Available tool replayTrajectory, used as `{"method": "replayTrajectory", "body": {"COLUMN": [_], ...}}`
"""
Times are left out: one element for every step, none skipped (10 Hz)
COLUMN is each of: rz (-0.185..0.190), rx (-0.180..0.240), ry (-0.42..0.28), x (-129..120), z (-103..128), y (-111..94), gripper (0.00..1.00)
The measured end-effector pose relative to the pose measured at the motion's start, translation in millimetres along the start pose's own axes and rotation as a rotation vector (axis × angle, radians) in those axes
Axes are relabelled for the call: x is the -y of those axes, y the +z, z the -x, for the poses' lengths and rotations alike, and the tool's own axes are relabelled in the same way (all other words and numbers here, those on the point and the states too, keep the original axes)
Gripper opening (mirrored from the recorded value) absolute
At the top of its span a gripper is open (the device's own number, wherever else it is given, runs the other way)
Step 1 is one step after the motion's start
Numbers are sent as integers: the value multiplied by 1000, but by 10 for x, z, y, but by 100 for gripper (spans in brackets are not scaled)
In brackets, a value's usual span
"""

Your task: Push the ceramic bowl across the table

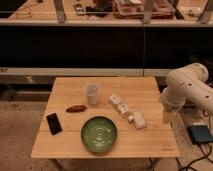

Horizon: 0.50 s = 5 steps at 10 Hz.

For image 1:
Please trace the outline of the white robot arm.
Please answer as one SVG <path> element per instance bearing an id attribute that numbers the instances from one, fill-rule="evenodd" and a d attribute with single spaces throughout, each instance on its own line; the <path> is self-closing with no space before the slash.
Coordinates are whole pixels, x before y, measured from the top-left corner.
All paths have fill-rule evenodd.
<path id="1" fill-rule="evenodd" d="M 160 95 L 163 122 L 171 123 L 186 100 L 213 114 L 213 88 L 206 84 L 209 72 L 201 63 L 172 70 L 166 77 L 167 87 Z"/>

